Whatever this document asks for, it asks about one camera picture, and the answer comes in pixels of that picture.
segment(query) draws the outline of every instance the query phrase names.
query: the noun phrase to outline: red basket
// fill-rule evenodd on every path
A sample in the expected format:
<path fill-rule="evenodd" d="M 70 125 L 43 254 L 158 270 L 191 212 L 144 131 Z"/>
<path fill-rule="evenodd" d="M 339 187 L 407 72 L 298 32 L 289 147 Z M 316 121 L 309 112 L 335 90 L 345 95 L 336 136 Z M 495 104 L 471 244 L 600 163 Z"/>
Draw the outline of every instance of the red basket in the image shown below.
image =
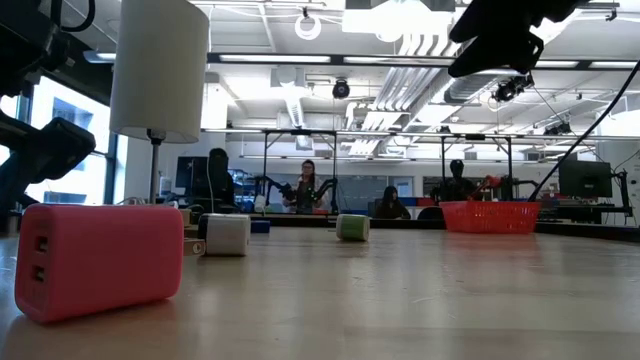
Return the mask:
<path fill-rule="evenodd" d="M 540 211 L 537 202 L 452 201 L 440 203 L 448 231 L 529 234 Z"/>

